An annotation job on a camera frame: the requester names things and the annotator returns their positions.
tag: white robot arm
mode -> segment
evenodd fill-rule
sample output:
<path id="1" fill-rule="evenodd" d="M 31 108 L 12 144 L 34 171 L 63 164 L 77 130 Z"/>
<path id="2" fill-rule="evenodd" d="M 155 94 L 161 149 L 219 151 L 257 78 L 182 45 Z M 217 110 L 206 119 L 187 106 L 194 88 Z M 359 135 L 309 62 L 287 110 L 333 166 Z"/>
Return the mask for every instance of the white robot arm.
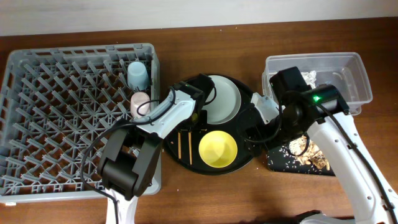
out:
<path id="1" fill-rule="evenodd" d="M 138 197 L 151 185 L 163 139 L 178 125 L 189 128 L 197 123 L 213 88 L 211 78 L 202 74 L 175 84 L 166 100 L 147 116 L 133 122 L 119 120 L 88 148 L 83 160 L 96 142 L 112 133 L 97 167 L 106 190 L 100 192 L 85 183 L 88 188 L 109 198 L 107 224 L 134 223 Z M 123 146 L 135 146 L 141 151 L 135 158 L 123 152 Z"/>
<path id="2" fill-rule="evenodd" d="M 258 94 L 252 98 L 264 124 L 276 121 L 274 126 L 277 126 L 279 120 L 283 124 L 276 131 L 279 132 L 276 137 L 266 142 L 267 146 L 272 149 L 307 132 L 328 159 L 344 188 L 354 210 L 355 222 L 396 224 L 398 196 L 363 144 L 348 106 L 337 89 L 333 86 L 308 88 L 297 68 L 280 71 L 271 83 L 276 95 L 280 96 L 278 98 L 287 102 L 283 114 L 279 113 L 274 100 Z M 340 222 L 344 221 L 324 215 L 302 220 L 302 223 Z"/>

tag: green led light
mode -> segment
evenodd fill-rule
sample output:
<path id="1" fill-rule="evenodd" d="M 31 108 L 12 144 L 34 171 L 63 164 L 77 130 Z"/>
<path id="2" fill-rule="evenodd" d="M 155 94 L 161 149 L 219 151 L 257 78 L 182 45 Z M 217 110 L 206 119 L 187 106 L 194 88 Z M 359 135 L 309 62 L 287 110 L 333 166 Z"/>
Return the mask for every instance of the green led light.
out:
<path id="1" fill-rule="evenodd" d="M 318 102 L 318 100 L 320 100 L 321 98 L 319 97 L 319 96 L 313 96 L 313 100 L 315 101 L 315 102 Z"/>

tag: black tray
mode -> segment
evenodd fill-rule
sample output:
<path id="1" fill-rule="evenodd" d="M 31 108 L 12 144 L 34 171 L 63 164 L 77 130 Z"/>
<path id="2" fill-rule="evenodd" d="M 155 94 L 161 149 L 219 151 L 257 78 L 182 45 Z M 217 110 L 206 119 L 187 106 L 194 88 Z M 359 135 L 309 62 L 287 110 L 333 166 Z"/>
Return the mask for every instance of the black tray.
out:
<path id="1" fill-rule="evenodd" d="M 239 89 L 241 94 L 241 107 L 238 114 L 244 110 L 251 101 L 253 92 L 243 83 L 237 81 L 231 77 L 226 77 L 230 79 Z M 250 119 L 247 116 L 241 116 L 239 118 L 240 122 L 245 122 L 245 119 Z M 192 131 L 192 165 L 190 165 L 189 159 L 189 148 L 188 148 L 188 131 L 181 132 L 181 159 L 178 159 L 178 131 L 174 129 L 165 139 L 164 149 L 176 160 L 179 164 L 185 168 L 197 172 L 199 174 L 205 175 L 220 175 L 227 174 L 229 172 L 238 170 L 245 166 L 248 162 L 253 159 L 253 155 L 248 150 L 245 145 L 243 138 L 238 134 L 236 130 L 237 127 L 237 116 L 235 116 L 231 121 L 224 124 L 204 124 L 199 127 L 195 127 L 196 131 Z M 235 160 L 228 166 L 224 168 L 214 168 L 202 161 L 199 155 L 199 142 L 202 137 L 211 131 L 225 131 L 230 134 L 236 141 L 238 145 L 238 155 Z"/>
<path id="2" fill-rule="evenodd" d="M 299 174 L 315 174 L 334 176 L 335 173 L 326 167 L 319 170 L 313 164 L 301 165 L 299 161 L 295 161 L 294 156 L 286 155 L 283 147 L 278 147 L 267 152 L 268 169 L 276 172 L 291 172 Z"/>

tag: yellow bowl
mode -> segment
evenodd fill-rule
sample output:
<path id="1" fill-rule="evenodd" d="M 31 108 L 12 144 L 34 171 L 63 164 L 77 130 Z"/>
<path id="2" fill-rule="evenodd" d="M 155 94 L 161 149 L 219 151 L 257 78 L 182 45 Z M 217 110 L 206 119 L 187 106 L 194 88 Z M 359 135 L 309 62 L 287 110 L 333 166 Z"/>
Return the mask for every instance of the yellow bowl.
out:
<path id="1" fill-rule="evenodd" d="M 214 168 L 230 165 L 236 158 L 238 146 L 232 136 L 224 131 L 207 133 L 199 143 L 199 155 L 203 162 Z"/>

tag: white wall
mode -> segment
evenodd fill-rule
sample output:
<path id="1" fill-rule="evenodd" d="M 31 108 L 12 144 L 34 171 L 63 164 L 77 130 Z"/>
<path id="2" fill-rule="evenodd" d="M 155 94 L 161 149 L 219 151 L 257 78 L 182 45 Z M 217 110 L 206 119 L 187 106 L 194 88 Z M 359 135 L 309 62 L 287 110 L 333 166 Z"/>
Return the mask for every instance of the white wall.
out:
<path id="1" fill-rule="evenodd" d="M 398 0 L 0 0 L 0 35 L 398 16 Z"/>

